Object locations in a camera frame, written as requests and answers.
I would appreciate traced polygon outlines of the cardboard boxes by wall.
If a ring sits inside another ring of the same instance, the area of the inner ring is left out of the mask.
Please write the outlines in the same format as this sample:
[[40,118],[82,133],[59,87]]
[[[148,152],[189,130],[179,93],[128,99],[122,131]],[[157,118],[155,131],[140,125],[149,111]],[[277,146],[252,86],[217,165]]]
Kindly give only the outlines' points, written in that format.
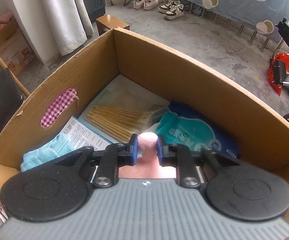
[[0,15],[0,57],[14,75],[36,58],[10,11]]

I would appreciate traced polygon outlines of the cotton swab bag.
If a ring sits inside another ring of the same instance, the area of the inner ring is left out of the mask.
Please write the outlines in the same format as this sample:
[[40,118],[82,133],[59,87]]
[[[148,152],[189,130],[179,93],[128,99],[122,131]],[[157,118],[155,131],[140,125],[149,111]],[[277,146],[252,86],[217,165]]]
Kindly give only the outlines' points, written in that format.
[[158,123],[169,101],[123,75],[115,77],[88,104],[78,120],[111,143],[127,142]]

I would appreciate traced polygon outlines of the brown white sneaker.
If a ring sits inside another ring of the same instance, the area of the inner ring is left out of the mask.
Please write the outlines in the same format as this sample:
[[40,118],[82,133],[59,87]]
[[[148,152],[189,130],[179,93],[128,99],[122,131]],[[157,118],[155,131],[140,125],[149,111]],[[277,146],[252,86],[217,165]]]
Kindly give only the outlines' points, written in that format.
[[164,14],[165,12],[169,11],[172,8],[172,6],[179,5],[180,3],[181,3],[180,0],[178,0],[178,1],[166,0],[166,3],[159,6],[159,8],[158,8],[159,13]]
[[183,4],[172,5],[172,7],[163,15],[165,20],[175,20],[176,18],[182,16],[184,16]]

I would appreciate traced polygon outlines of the brown cardboard box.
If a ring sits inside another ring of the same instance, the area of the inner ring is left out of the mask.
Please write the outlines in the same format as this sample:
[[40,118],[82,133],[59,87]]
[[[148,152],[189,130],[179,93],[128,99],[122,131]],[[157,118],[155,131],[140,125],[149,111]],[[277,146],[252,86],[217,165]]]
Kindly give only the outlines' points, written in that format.
[[[243,161],[289,183],[289,123],[251,92],[211,67],[150,38],[115,28],[76,53],[25,100],[0,133],[0,189],[25,153],[53,139],[118,75],[189,105],[235,138]],[[47,128],[40,120],[68,88],[75,101]],[[289,211],[286,215],[289,222]]]

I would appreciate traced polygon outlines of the white curtain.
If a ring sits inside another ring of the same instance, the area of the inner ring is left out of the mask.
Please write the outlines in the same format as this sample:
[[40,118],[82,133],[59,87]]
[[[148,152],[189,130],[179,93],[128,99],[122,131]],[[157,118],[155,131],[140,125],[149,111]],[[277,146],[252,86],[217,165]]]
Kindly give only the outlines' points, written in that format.
[[93,36],[83,0],[43,0],[43,4],[61,55],[72,53]]

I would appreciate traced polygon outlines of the small wooden stool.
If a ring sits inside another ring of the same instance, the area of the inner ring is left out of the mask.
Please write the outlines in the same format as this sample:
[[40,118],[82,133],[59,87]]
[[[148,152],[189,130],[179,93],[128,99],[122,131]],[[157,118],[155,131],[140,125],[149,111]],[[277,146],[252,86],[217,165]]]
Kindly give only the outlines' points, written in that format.
[[97,18],[96,25],[100,36],[103,35],[105,32],[107,32],[108,30],[113,29],[115,27],[130,30],[130,25],[109,14],[105,14]]

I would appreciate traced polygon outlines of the pink plush toy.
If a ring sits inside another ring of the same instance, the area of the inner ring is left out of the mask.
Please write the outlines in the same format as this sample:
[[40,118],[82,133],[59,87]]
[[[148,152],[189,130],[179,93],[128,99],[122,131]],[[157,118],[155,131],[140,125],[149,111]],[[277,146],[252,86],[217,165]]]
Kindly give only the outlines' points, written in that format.
[[176,178],[175,167],[162,167],[156,151],[157,135],[145,132],[138,135],[138,152],[134,166],[119,168],[119,177],[128,179],[171,179]]

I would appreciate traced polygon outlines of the teal knitted cloth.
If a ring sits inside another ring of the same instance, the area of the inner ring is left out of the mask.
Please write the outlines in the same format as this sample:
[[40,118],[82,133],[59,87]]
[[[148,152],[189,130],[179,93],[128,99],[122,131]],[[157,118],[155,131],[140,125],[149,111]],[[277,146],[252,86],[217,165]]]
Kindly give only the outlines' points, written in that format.
[[74,150],[75,148],[67,137],[64,134],[59,133],[51,141],[40,148],[25,153],[23,155],[23,162],[20,165],[20,170],[21,172],[25,172],[66,155]]

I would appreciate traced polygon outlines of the magenta checkered tablecloth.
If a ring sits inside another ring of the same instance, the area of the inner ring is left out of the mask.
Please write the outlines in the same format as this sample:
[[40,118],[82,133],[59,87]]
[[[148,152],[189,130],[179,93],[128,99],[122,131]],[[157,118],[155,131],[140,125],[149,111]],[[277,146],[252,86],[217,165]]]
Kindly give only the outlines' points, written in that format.
[[[68,88],[60,96],[55,98],[51,105],[44,113],[40,120],[40,126],[47,128],[75,101],[77,98],[77,90]],[[2,214],[2,205],[0,204],[0,215]]]

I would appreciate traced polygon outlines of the blue wet wipes pack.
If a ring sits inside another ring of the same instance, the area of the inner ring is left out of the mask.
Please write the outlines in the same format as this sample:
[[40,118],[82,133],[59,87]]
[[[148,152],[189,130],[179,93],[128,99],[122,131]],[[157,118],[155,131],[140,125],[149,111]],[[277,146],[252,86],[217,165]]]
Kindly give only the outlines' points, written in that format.
[[184,103],[170,102],[155,133],[168,144],[183,144],[192,151],[209,147],[240,158],[238,145],[227,132]]

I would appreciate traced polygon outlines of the brown white sneaker right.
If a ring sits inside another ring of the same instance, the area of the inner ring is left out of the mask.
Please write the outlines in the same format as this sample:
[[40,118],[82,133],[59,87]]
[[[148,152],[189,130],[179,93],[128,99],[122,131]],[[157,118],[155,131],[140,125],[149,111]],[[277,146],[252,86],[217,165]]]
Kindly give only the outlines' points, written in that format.
[[172,5],[172,7],[163,15],[165,20],[175,20],[176,18],[182,16],[184,16],[183,4]]

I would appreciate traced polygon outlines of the blue white medicine box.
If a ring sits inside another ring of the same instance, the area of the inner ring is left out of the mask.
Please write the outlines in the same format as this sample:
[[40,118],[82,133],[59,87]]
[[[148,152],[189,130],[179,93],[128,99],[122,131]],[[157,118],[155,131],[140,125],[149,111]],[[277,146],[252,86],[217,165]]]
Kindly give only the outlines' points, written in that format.
[[62,128],[61,133],[64,134],[75,150],[91,146],[95,151],[101,151],[111,144],[107,139],[87,128],[74,116],[71,116]]

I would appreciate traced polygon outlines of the brown white sneaker left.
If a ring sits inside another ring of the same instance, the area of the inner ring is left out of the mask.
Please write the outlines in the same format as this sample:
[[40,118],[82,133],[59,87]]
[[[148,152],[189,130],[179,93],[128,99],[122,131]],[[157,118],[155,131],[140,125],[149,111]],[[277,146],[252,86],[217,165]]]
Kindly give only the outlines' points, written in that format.
[[178,1],[166,0],[166,3],[159,6],[159,8],[158,8],[159,13],[164,14],[165,12],[169,11],[172,8],[172,6],[179,5],[180,3],[181,3],[180,0],[178,0]]

